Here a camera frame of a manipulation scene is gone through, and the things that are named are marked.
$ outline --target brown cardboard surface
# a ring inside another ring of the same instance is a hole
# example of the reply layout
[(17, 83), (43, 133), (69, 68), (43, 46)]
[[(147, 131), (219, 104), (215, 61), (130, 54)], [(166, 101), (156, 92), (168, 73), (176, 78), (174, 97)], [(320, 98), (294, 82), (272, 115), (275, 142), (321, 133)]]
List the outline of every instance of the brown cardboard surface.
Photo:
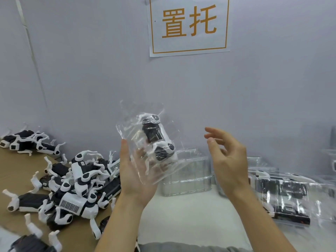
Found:
[[(10, 192), (17, 195), (27, 193), (33, 189), (30, 182), (31, 177), (36, 171), (38, 178), (44, 176), (44, 169), (47, 167), (47, 162), (44, 160), (45, 154), (35, 153), (32, 156), (28, 154), (18, 154), (9, 149), (0, 148), (0, 191), (8, 189)], [(40, 189), (38, 193), (48, 194), (48, 191)], [(25, 225), (25, 212), (8, 212), (7, 205), (11, 201), (9, 197), (0, 194), (0, 226), (16, 233), (18, 235), (29, 234)], [(111, 214), (111, 208), (100, 210), (96, 217), (99, 226), (100, 221)], [(31, 212), (31, 221), (36, 224), (42, 231), (42, 240), (48, 242), (48, 234), (50, 230), (48, 226), (38, 220), (37, 213)], [(62, 229), (58, 234), (64, 252), (93, 252), (97, 241), (93, 237), (88, 219), (75, 216), (73, 222)]]

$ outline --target gray clothing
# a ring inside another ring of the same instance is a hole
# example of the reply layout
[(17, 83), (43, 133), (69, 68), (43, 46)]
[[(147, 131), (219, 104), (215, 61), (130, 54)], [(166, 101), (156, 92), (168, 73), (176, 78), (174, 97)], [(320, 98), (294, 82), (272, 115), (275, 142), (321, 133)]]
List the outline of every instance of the gray clothing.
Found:
[(199, 247), (196, 245), (187, 245), (183, 243), (165, 242), (165, 243), (147, 243), (139, 245), (141, 252), (250, 252), (245, 249), (234, 247)]

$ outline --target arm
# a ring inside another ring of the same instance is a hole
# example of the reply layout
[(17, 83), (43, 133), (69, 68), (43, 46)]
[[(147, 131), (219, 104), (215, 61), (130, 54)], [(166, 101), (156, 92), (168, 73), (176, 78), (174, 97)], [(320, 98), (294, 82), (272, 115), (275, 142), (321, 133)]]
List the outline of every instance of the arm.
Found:
[(205, 130), (217, 181), (237, 210), (253, 250), (296, 252), (251, 190), (244, 145), (223, 130)]
[[(138, 169), (146, 170), (142, 151), (133, 154)], [(154, 196), (157, 185), (142, 184), (130, 161), (126, 140), (120, 149), (121, 193), (95, 252), (134, 252), (142, 211)]]

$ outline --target sign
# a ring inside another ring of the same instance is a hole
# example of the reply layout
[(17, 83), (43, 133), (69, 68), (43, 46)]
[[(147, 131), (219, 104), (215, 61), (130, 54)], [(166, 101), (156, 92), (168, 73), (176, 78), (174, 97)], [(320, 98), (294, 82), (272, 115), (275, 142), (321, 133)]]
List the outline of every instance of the sign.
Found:
[(230, 0), (148, 0), (149, 56), (230, 51)]

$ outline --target gray wall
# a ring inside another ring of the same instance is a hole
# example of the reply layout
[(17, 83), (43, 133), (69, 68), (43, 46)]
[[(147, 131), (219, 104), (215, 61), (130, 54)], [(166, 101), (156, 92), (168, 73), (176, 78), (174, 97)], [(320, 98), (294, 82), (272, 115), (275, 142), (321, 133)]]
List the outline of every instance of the gray wall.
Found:
[(51, 131), (46, 105), (15, 0), (0, 0), (0, 134), (30, 129)]
[(149, 58), (145, 0), (21, 0), (54, 133), (119, 149), (120, 100), (160, 101), (186, 146), (221, 127), (283, 170), (331, 172), (336, 0), (232, 0), (231, 52)]

